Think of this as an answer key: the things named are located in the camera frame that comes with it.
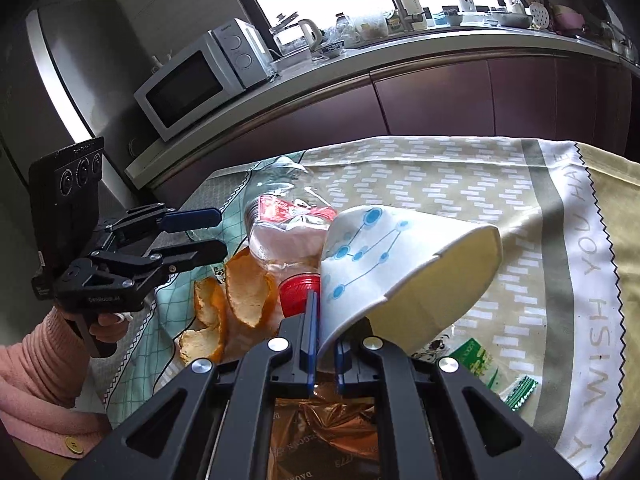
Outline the left hand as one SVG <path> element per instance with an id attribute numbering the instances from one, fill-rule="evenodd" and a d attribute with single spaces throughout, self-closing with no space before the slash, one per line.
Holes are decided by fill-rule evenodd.
<path id="1" fill-rule="evenodd" d="M 62 315 L 72 332 L 78 338 L 81 338 L 81 332 L 77 327 L 73 315 L 64 311 L 59 306 L 55 306 L 55 309 Z M 90 325 L 89 333 L 96 338 L 96 340 L 104 342 L 104 344 L 117 344 L 126 336 L 129 322 L 130 315 L 128 313 L 101 313 L 98 320 Z"/>

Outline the pink left sleeve forearm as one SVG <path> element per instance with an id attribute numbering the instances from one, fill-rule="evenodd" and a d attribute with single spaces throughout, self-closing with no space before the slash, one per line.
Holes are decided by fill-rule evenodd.
<path id="1" fill-rule="evenodd" d="M 89 355 L 53 308 L 22 341 L 1 348 L 1 422 L 9 436 L 79 460 L 110 431 L 106 416 L 74 409 Z"/>

